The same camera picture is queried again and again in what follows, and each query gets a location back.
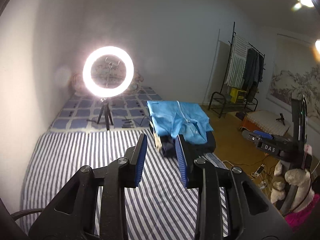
tripod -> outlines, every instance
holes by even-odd
[[[106,98],[101,99],[101,102],[102,102],[102,107],[100,109],[100,114],[99,114],[99,117],[98,117],[98,120],[97,120],[97,124],[99,124],[101,116],[102,116],[102,114],[104,112],[104,118],[106,120],[107,131],[109,131],[110,130],[109,120],[110,120],[111,125],[113,125],[111,112],[110,112],[110,108],[109,108],[109,102],[108,102],[108,100]]]

silver bolt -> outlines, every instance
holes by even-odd
[[[197,158],[197,159],[195,159],[195,162],[197,164],[205,164],[205,159],[204,158]]]
[[[85,165],[80,168],[81,172],[86,173],[90,170],[90,166]]]
[[[121,158],[117,159],[117,162],[119,164],[125,164],[125,163],[127,163],[127,161],[128,161],[128,159],[126,157],[121,157]]]
[[[241,173],[241,172],[242,172],[242,170],[241,170],[240,167],[233,167],[233,168],[232,168],[232,171],[233,171],[234,173]]]

blue gripper pad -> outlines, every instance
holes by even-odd
[[[135,173],[135,176],[134,176],[134,183],[135,183],[136,187],[139,185],[139,183],[141,181],[144,160],[146,158],[146,153],[147,153],[147,144],[148,144],[147,136],[144,135],[143,141],[142,141],[142,144],[141,144],[141,148],[140,148],[140,151],[139,151],[139,156],[138,156],[138,159],[137,159],[136,173]]]
[[[261,131],[258,131],[258,130],[253,131],[253,133],[258,134],[262,138],[265,138],[265,139],[270,139],[270,140],[273,139],[273,136],[271,134],[269,134],[269,133],[261,132]]]
[[[188,186],[188,175],[187,175],[187,163],[186,159],[182,150],[181,142],[178,138],[176,137],[176,153],[177,153],[177,159],[178,159],[178,164],[179,164],[179,171],[180,171],[180,176],[181,176],[181,182],[184,187]]]

black metal rack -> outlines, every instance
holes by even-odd
[[[220,89],[220,92],[218,91],[215,91],[212,95],[211,95],[211,99],[210,99],[210,103],[209,103],[209,106],[208,106],[208,110],[213,110],[214,112],[216,112],[218,115],[219,115],[219,118],[221,118],[221,116],[223,114],[226,114],[228,112],[231,112],[231,111],[244,111],[244,112],[253,112],[253,111],[256,111],[257,109],[257,106],[258,106],[258,100],[256,98],[253,98],[256,103],[253,103],[253,102],[247,102],[247,100],[245,99],[245,102],[244,103],[233,103],[231,102],[230,100],[227,100],[226,96],[222,94],[222,89],[223,89],[223,86],[224,86],[224,82],[226,80],[226,77],[227,77],[227,73],[228,73],[228,67],[229,67],[229,64],[230,64],[230,57],[231,57],[231,51],[232,51],[232,45],[233,45],[233,40],[234,40],[234,36],[236,34],[235,32],[235,25],[236,25],[236,22],[233,22],[233,32],[232,32],[232,40],[231,40],[231,43],[230,43],[230,52],[229,52],[229,58],[228,58],[228,63],[227,63],[227,68],[226,68],[226,71],[224,73],[224,78],[223,78],[223,82],[222,82],[222,85],[221,85],[221,89]],[[265,54],[262,54],[260,51],[258,51],[252,44],[250,44],[248,42],[248,44],[253,48],[255,49],[259,54],[261,54],[263,56],[263,60],[264,60],[264,57],[265,57]],[[221,97],[219,98],[216,98],[214,97],[214,95],[219,95]],[[213,107],[211,107],[211,104],[212,104],[212,101],[216,101],[218,102],[219,104],[214,104]]]

magenta cloth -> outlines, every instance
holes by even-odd
[[[305,209],[297,213],[291,213],[284,218],[293,231],[296,231],[299,228],[299,226],[309,217],[312,209],[314,208],[316,203],[319,201],[319,199],[320,199],[320,195],[315,194],[313,197],[313,200],[310,202],[308,206],[306,206]]]

